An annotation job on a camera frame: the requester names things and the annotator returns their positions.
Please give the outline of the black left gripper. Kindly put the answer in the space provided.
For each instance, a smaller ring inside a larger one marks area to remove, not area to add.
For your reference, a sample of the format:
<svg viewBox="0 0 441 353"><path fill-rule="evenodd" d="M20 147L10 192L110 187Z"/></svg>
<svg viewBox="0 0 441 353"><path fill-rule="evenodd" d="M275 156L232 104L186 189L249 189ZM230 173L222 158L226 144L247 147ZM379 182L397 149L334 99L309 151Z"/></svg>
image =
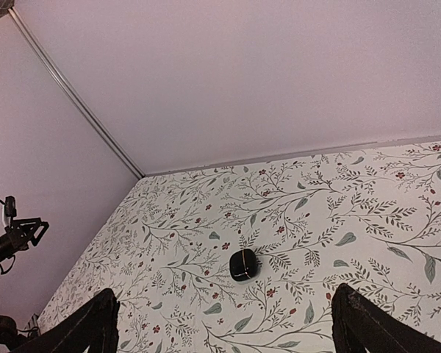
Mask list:
<svg viewBox="0 0 441 353"><path fill-rule="evenodd" d="M37 246L48 229L49 223L41 218L24 218L13 219L5 231L12 251L19 252L28 250L29 243Z"/></svg>

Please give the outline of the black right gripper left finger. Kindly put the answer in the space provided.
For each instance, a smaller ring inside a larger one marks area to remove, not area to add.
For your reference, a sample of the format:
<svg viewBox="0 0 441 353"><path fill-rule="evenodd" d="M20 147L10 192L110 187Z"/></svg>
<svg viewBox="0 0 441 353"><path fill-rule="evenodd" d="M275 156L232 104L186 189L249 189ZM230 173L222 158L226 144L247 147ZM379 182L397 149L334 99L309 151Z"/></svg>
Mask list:
<svg viewBox="0 0 441 353"><path fill-rule="evenodd" d="M105 288L53 329L21 343L11 352L116 352L118 302Z"/></svg>

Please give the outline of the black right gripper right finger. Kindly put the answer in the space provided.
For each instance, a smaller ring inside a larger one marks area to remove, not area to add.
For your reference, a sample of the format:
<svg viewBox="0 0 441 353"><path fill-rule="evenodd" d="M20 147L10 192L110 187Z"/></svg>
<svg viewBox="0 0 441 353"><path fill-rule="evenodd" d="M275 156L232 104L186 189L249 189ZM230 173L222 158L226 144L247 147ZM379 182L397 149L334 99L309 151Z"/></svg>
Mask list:
<svg viewBox="0 0 441 353"><path fill-rule="evenodd" d="M441 343L385 313L346 283L331 299L336 352L441 352Z"/></svg>

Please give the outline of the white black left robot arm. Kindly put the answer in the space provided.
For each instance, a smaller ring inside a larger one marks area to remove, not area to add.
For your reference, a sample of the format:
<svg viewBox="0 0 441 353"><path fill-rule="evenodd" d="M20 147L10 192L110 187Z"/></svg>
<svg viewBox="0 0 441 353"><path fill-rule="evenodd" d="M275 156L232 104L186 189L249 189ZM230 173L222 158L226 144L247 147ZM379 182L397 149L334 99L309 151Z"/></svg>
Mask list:
<svg viewBox="0 0 441 353"><path fill-rule="evenodd" d="M15 263L15 254L37 246L49 229L49 223L41 218L10 219L0 236L0 274L7 274Z"/></svg>

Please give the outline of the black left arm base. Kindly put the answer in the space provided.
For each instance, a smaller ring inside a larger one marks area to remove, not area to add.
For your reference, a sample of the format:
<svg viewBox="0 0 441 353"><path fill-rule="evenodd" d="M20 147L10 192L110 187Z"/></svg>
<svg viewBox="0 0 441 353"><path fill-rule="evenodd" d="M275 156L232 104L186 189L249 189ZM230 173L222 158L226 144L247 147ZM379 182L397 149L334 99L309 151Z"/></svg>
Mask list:
<svg viewBox="0 0 441 353"><path fill-rule="evenodd" d="M14 319L0 315L0 345L6 346L9 350L16 349L39 335L38 327L18 329Z"/></svg>

